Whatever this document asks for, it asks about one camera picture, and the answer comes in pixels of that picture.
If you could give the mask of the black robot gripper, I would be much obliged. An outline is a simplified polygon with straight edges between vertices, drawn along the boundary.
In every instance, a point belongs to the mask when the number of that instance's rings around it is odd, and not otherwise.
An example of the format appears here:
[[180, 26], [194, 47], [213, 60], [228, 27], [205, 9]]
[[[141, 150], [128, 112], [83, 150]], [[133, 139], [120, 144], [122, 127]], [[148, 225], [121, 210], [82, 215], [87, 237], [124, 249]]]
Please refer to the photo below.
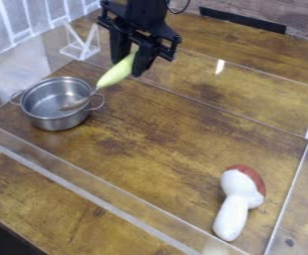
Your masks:
[[181, 36], [165, 22], [166, 0], [101, 0], [102, 14], [98, 24], [110, 31], [112, 61], [117, 64], [130, 53], [136, 53], [133, 76], [140, 77], [161, 56], [168, 61], [174, 58]]

